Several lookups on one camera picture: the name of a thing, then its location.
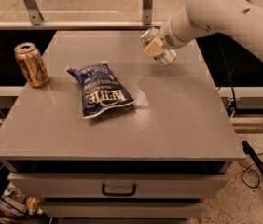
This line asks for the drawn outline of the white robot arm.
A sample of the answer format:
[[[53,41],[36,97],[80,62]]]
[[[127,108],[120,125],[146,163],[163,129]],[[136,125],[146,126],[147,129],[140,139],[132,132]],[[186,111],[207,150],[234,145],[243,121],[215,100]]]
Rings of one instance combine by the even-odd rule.
[[[253,0],[185,0],[159,29],[149,28],[141,40],[144,53],[167,66],[177,49],[215,33],[229,36],[263,62],[263,8]]]

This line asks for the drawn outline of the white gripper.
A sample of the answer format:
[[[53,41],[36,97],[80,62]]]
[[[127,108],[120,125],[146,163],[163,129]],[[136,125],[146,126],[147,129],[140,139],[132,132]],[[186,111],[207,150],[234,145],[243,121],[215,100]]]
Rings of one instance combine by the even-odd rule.
[[[144,53],[150,58],[160,56],[165,52],[163,43],[170,49],[182,48],[195,38],[194,34],[187,14],[175,14],[161,25],[160,37],[156,35],[143,38]]]

